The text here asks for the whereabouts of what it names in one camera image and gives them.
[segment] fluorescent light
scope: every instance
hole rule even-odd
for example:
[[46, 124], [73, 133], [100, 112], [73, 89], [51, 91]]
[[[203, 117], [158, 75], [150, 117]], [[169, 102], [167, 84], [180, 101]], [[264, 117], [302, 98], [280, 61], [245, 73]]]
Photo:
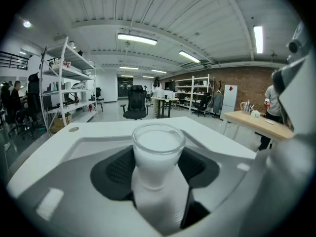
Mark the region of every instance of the fluorescent light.
[[187, 53], [184, 52], [184, 51], [180, 51], [179, 54], [181, 54], [181, 55], [183, 55], [183, 56], [189, 58], [190, 60], [193, 60], [193, 61], [196, 62], [196, 63], [199, 63], [199, 62], [200, 62], [198, 59], [194, 58], [193, 56], [187, 54]]
[[131, 68], [131, 67], [120, 67], [120, 69], [138, 69], [138, 68]]
[[24, 21], [23, 26], [29, 28], [31, 26], [31, 23], [29, 21]]
[[263, 31], [262, 26], [254, 26], [253, 30], [256, 37], [256, 49], [257, 53], [263, 53]]
[[152, 69], [152, 71], [154, 71], [154, 72], [159, 72], [159, 73], [163, 73], [163, 74], [166, 74], [167, 72], [165, 72], [165, 71], [160, 71], [160, 70], [155, 70], [155, 69]]
[[157, 44], [157, 40], [149, 39], [149, 38], [145, 38], [145, 37], [139, 37], [139, 36], [130, 35], [130, 34], [118, 34], [118, 39], [119, 40], [132, 40], [132, 41], [147, 43], [150, 45]]

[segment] brick wall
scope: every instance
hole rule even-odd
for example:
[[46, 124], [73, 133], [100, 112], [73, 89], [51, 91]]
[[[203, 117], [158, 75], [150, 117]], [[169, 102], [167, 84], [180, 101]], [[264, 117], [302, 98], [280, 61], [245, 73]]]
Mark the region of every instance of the brick wall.
[[161, 84], [164, 88], [164, 83], [170, 80], [181, 80], [195, 77], [204, 77], [207, 74], [210, 77], [215, 77], [215, 91], [218, 89], [218, 81], [222, 81], [222, 89], [224, 90], [226, 84], [237, 85], [237, 103], [235, 110], [240, 109], [240, 103], [250, 100], [254, 104], [255, 110], [265, 112], [263, 102], [265, 100], [265, 92], [267, 88], [272, 85], [271, 74], [274, 70], [270, 68], [256, 68], [256, 67], [238, 67], [238, 68], [218, 68], [209, 69], [200, 72], [192, 72], [179, 76], [174, 76], [167, 79], [162, 79]]

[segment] metal shelving unit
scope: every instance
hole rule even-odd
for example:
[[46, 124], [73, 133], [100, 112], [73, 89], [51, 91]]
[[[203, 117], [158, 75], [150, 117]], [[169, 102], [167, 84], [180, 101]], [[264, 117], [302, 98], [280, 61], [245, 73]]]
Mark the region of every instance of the metal shelving unit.
[[[200, 85], [202, 81], [207, 81], [207, 85]], [[176, 94], [188, 94], [190, 95], [190, 99], [184, 99], [184, 101], [189, 101], [189, 105], [183, 105], [180, 104], [181, 107], [189, 108], [189, 112], [191, 110], [197, 110], [197, 108], [192, 107], [192, 103], [196, 100], [197, 103], [200, 102], [198, 99], [199, 96], [204, 95], [203, 92], [209, 92], [211, 95], [211, 101], [208, 104], [207, 109], [205, 112], [210, 113], [211, 109], [211, 103], [213, 101], [214, 96], [214, 84], [215, 84], [215, 77], [210, 77], [207, 75], [206, 77], [199, 77], [195, 78], [192, 76], [190, 79], [182, 79], [182, 80], [176, 80]]]
[[[48, 61], [46, 61], [45, 56], [49, 55], [53, 58], [60, 59], [60, 66], [52, 68]], [[71, 66], [70, 68], [67, 68], [63, 65], [64, 61], [70, 61]], [[43, 71], [43, 64], [46, 64], [48, 66], [48, 70]], [[85, 71], [87, 70], [93, 70], [94, 71], [94, 78], [85, 74]], [[58, 77], [58, 90], [42, 93], [42, 87], [41, 87], [41, 81], [42, 81], [42, 75], [48, 75], [48, 76], [56, 76]], [[71, 111], [74, 111], [78, 108], [83, 108], [84, 112], [77, 115], [72, 122], [88, 122], [94, 115], [96, 115], [97, 109], [96, 109], [96, 100], [95, 101], [88, 101], [89, 96], [92, 93], [92, 90], [90, 89], [62, 89], [63, 79], [73, 79], [78, 80], [81, 82], [84, 82], [85, 88], [87, 88], [87, 81], [88, 80], [94, 80], [96, 77], [96, 70], [92, 62], [86, 61], [81, 55], [77, 54], [77, 52], [71, 48], [68, 45], [68, 37], [65, 38], [64, 42], [61, 42], [55, 46], [52, 46], [50, 48], [46, 48], [42, 55], [42, 62], [40, 65], [40, 80], [39, 80], [39, 96], [40, 96], [40, 105], [41, 105], [41, 111], [42, 115], [44, 117], [44, 123], [47, 129], [47, 133], [50, 135], [50, 128], [57, 117], [57, 114], [60, 113], [63, 119], [64, 126], [67, 126], [65, 114]], [[69, 104], [63, 106], [63, 94], [66, 93], [80, 93], [81, 94], [81, 102]], [[49, 111], [44, 110], [43, 106], [43, 97], [50, 96], [50, 95], [56, 95], [59, 96], [59, 108], [52, 109]], [[92, 105], [94, 108], [94, 111], [89, 111], [88, 105]], [[54, 117], [51, 120], [51, 123], [48, 125], [48, 115], [54, 115]]]

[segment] floor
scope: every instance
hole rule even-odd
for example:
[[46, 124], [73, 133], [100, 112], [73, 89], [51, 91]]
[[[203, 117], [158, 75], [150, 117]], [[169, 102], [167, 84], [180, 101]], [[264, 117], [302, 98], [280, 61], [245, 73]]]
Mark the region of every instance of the floor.
[[[98, 106], [98, 116], [95, 116], [93, 120], [91, 120], [90, 122], [114, 122], [114, 121], [129, 120], [123, 117], [123, 108], [120, 106], [123, 104], [126, 104], [126, 106], [128, 106], [128, 100], [119, 99], [115, 103], [105, 103], [103, 104], [103, 112], [101, 111], [101, 107]], [[206, 115], [205, 117], [203, 115], [200, 115], [198, 117], [197, 114], [189, 113], [189, 110], [187, 108], [180, 107], [180, 110], [178, 110], [178, 107], [176, 107], [175, 109], [172, 108], [170, 112], [171, 118], [183, 117], [183, 116], [189, 117], [215, 131], [220, 132], [222, 129], [223, 121], [220, 120], [219, 118], [213, 118], [210, 115]], [[152, 119], [153, 117], [154, 117], [153, 107], [150, 106], [148, 109], [148, 115], [143, 119]], [[236, 130], [236, 127], [237, 125], [229, 123], [225, 132], [225, 136], [232, 138]], [[253, 151], [257, 151], [260, 145], [260, 138], [261, 136], [255, 134], [250, 129], [247, 129], [245, 127], [240, 127], [235, 141]]]
[[[103, 112], [101, 111], [100, 105], [98, 105], [98, 115], [90, 122], [115, 122], [130, 120], [123, 117], [123, 108], [120, 106], [123, 104], [128, 105], [128, 100], [119, 99], [115, 103], [103, 103]], [[178, 110], [178, 107], [172, 108], [170, 117], [189, 117], [215, 131], [220, 132], [222, 129], [223, 121], [219, 118], [213, 118], [210, 115], [206, 115], [205, 117], [201, 115], [198, 117], [197, 114], [191, 114], [188, 109], [182, 107], [180, 107], [180, 110]], [[153, 118], [153, 107], [150, 106], [148, 115], [144, 119]], [[232, 138], [236, 127], [237, 126], [235, 124], [228, 124], [225, 136]], [[255, 134], [250, 129], [240, 127], [235, 141], [253, 151], [257, 151], [260, 145], [260, 138], [261, 136]], [[4, 153], [4, 147], [0, 147], [0, 177], [4, 183], [7, 183], [10, 177], [13, 176], [23, 162], [48, 139], [48, 135], [43, 130], [37, 130], [35, 132], [35, 139], [35, 141], [32, 141], [30, 136], [26, 136], [25, 141], [23, 141], [20, 137], [17, 137], [14, 142], [11, 140], [11, 146], [6, 154]], [[9, 138], [6, 135], [5, 130], [0, 131], [0, 145], [4, 145], [8, 141]]]

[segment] white shirt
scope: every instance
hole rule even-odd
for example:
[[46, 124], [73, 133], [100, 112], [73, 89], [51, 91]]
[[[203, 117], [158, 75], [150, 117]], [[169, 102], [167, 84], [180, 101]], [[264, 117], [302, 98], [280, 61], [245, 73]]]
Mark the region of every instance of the white shirt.
[[160, 90], [161, 89], [161, 83], [159, 83], [159, 87], [154, 87], [154, 83], [152, 84], [152, 92], [154, 94], [154, 96], [157, 96], [157, 90]]
[[271, 85], [270, 87], [267, 88], [267, 91], [265, 93], [265, 97], [269, 98], [270, 100], [270, 107], [268, 107], [268, 113], [270, 113], [273, 116], [281, 116], [281, 107], [280, 104], [278, 103], [277, 100], [277, 93], [273, 87], [273, 85]]

